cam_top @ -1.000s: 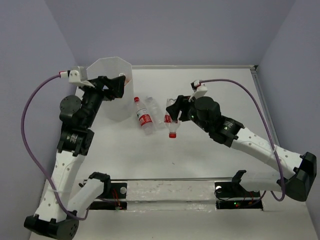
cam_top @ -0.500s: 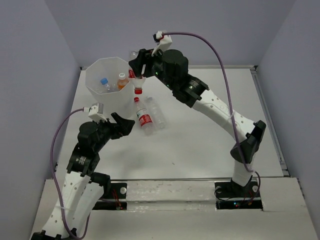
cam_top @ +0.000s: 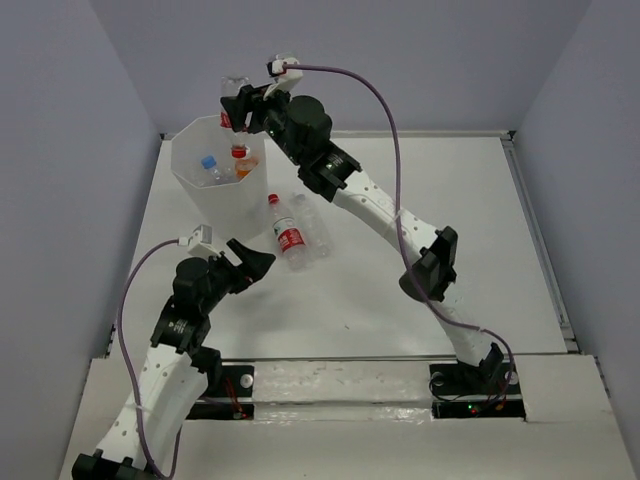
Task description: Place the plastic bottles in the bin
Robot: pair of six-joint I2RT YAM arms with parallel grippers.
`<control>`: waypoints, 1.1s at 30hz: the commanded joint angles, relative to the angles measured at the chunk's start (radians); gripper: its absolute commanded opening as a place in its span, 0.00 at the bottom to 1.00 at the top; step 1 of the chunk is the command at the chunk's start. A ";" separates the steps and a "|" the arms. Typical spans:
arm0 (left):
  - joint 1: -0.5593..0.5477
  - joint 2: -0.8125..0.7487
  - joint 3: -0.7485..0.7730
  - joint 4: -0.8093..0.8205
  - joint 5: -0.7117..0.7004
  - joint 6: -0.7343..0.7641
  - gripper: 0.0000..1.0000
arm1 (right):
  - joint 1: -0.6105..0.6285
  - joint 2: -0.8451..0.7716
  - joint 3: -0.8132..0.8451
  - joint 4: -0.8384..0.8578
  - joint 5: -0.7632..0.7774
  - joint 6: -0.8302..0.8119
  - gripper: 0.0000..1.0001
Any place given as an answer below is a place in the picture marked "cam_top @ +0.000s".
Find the red cap red label bottle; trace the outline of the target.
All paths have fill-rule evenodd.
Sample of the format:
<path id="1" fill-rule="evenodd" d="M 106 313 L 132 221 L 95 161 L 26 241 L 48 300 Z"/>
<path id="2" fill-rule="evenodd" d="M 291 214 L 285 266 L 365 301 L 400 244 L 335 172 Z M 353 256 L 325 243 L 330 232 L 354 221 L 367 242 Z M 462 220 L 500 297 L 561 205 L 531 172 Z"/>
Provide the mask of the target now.
<path id="1" fill-rule="evenodd" d="M 293 271 L 306 268 L 309 263 L 308 247 L 292 211 L 275 193 L 268 195 L 268 205 L 273 217 L 272 231 L 283 258 Z"/>

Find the orange tea bottle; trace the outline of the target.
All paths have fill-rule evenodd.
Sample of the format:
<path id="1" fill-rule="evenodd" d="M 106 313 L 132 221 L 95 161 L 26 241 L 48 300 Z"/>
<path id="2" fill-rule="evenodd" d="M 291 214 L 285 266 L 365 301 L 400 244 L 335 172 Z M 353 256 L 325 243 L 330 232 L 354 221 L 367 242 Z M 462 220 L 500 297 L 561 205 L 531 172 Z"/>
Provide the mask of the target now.
<path id="1" fill-rule="evenodd" d="M 234 169 L 235 175 L 239 181 L 248 176 L 259 164 L 259 160 L 249 155 L 243 158 L 236 158 Z"/>

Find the clear unlabelled crushed bottle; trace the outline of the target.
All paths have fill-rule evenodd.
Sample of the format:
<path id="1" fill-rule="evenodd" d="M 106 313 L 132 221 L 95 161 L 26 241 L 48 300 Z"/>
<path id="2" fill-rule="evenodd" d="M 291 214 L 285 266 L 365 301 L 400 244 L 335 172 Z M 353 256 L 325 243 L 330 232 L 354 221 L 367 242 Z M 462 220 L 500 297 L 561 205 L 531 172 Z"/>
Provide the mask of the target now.
<path id="1" fill-rule="evenodd" d="M 293 193 L 291 207 L 302 234 L 316 258 L 327 258 L 333 252 L 332 239 L 315 204 L 303 193 Z"/>

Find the clear bottle blue cap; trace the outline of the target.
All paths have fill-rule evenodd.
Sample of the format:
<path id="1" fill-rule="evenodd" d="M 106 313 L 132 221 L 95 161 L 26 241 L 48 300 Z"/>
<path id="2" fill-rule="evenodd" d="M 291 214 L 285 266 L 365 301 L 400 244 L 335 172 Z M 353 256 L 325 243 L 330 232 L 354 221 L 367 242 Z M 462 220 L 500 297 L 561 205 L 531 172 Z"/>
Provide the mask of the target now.
<path id="1" fill-rule="evenodd" d="M 222 167 L 214 156 L 208 155 L 199 162 L 199 167 L 195 173 L 195 184 L 197 187 L 213 187 L 230 184 L 234 181 L 232 171 Z"/>

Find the crushed red cap cola bottle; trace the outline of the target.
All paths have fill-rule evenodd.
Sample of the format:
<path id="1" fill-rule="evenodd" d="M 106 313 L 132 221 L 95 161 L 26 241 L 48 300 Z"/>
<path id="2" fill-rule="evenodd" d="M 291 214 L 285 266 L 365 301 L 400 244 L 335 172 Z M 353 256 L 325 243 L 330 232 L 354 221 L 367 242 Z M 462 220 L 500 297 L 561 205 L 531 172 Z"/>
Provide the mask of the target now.
<path id="1" fill-rule="evenodd" d="M 224 76 L 221 79 L 220 126 L 230 142 L 231 156 L 234 159 L 244 158 L 248 150 L 248 133 L 245 124 L 236 118 L 234 99 L 241 88 L 249 83 L 250 80 L 246 76 Z"/>

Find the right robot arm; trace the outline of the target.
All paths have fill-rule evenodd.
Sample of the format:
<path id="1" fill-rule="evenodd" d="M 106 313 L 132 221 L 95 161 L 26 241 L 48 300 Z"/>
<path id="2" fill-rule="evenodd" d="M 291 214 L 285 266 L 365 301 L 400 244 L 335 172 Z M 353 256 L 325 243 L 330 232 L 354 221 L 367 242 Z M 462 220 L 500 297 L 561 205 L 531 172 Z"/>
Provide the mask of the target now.
<path id="1" fill-rule="evenodd" d="M 473 392 L 497 387 L 504 353 L 496 337 L 455 318 L 445 299 L 457 277 L 457 232 L 425 223 L 385 193 L 332 141 L 333 121 L 318 99 L 247 85 L 220 103 L 227 126 L 235 132 L 266 133 L 297 166 L 305 187 L 360 219 L 401 255 L 406 270 L 400 288 L 437 318 L 454 348 L 458 381 Z"/>

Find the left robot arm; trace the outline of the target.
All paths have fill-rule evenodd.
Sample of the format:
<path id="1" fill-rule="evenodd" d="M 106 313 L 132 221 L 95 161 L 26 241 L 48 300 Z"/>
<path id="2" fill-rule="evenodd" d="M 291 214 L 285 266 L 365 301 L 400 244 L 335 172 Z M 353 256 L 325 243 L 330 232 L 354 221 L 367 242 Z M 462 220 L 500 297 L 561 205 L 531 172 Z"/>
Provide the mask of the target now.
<path id="1" fill-rule="evenodd" d="M 252 250 L 236 239 L 227 243 L 239 262 L 195 236 L 165 240 L 144 254 L 179 246 L 188 249 L 178 263 L 172 294 L 150 338 L 140 369 L 133 365 L 124 336 L 123 310 L 115 322 L 131 392 L 112 426 L 91 454 L 79 455 L 74 479 L 171 479 L 166 461 L 177 461 L 181 430 L 198 399 L 215 392 L 223 379 L 221 354 L 204 344 L 210 314 L 227 295 L 262 280 L 276 257 Z"/>

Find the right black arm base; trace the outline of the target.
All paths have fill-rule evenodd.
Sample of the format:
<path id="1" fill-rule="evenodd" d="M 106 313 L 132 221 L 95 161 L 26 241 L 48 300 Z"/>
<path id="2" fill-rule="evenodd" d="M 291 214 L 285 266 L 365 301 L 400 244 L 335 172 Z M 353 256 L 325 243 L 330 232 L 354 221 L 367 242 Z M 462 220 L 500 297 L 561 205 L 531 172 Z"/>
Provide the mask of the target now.
<path id="1" fill-rule="evenodd" d="M 526 418 L 518 373 L 508 362 L 487 383 L 463 376 L 458 363 L 429 366 L 431 413 L 436 420 Z"/>

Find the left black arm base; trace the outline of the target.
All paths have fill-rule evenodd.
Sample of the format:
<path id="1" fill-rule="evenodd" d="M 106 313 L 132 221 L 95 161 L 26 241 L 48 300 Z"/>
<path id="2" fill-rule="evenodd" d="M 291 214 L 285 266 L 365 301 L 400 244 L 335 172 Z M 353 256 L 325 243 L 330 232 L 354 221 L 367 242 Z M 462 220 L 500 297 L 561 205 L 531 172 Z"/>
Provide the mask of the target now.
<path id="1" fill-rule="evenodd" d="M 254 419 L 255 367 L 224 364 L 219 382 L 208 387 L 191 408 L 188 420 L 250 421 Z"/>

